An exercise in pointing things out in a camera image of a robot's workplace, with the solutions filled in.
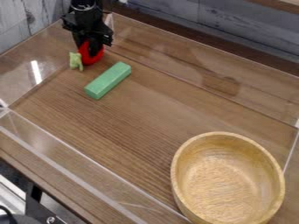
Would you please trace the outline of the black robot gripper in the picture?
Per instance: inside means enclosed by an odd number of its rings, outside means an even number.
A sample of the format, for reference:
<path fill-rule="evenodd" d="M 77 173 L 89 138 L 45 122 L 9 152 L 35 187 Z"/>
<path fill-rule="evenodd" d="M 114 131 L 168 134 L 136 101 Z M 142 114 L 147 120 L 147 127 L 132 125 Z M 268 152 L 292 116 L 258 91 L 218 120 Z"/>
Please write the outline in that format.
<path fill-rule="evenodd" d="M 95 57 L 103 45 L 112 46 L 114 31 L 104 22 L 110 14 L 108 0 L 71 0 L 68 12 L 61 16 L 63 28 L 71 32 L 76 47 L 88 41 L 88 53 Z"/>

